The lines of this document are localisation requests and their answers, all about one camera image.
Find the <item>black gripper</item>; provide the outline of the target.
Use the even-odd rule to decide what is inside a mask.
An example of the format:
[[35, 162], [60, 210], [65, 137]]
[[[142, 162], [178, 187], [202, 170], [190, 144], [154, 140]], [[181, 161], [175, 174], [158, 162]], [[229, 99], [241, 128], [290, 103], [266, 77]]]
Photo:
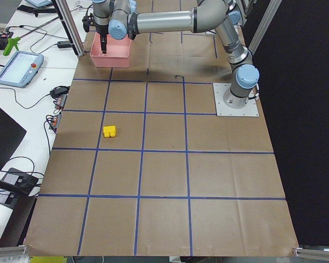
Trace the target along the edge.
[[109, 34], [110, 16], [99, 17], [93, 13], [86, 14], [83, 19], [83, 29], [85, 32], [90, 31], [90, 27], [96, 28], [96, 32], [100, 34], [100, 47], [103, 54], [107, 53], [107, 35]]

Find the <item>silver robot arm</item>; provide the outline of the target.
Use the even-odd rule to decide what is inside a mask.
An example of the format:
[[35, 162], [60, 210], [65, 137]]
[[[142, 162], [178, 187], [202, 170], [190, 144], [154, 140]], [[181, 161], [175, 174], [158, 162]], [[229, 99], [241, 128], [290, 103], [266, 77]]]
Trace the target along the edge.
[[257, 87], [259, 71], [252, 64], [252, 53], [240, 41], [229, 16], [229, 1], [197, 1], [191, 10], [139, 13], [136, 1], [93, 1], [92, 13], [82, 19], [86, 32], [95, 27], [101, 51], [106, 53], [107, 36], [134, 40], [141, 33], [215, 30], [232, 71], [232, 84], [224, 93], [224, 103], [234, 109], [243, 108]]

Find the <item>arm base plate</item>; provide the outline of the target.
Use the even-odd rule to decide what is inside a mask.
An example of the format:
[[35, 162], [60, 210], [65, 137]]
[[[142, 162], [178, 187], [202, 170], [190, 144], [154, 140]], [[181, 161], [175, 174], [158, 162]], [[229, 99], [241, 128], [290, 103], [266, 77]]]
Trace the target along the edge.
[[259, 117], [255, 99], [235, 97], [230, 83], [213, 83], [213, 93], [218, 117]]

